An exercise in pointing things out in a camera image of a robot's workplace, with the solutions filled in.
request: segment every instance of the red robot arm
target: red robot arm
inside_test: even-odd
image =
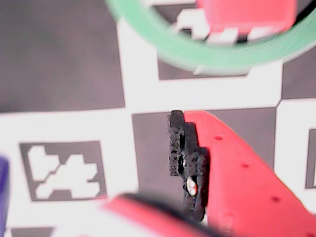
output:
[[[316,237],[316,218],[229,127],[205,111],[183,116],[210,153],[209,224],[231,236]]]

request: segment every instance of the hole in red plastic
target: hole in red plastic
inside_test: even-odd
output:
[[[274,201],[274,202],[281,201],[281,199],[279,197],[276,197],[276,196],[272,197],[271,200]]]

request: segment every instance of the small white object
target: small white object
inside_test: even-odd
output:
[[[198,192],[197,184],[191,178],[187,179],[187,189],[188,189],[189,194],[193,197]]]

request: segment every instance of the green circular object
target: green circular object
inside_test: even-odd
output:
[[[289,31],[256,43],[218,46],[193,41],[169,30],[168,23],[139,0],[106,0],[113,15],[121,17],[149,43],[160,58],[185,70],[202,67],[212,73],[245,72],[272,61],[289,61],[316,45],[316,9]]]

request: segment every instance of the red block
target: red block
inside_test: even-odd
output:
[[[254,27],[288,30],[296,19],[296,0],[197,0],[204,8],[211,32],[239,28],[249,33]]]

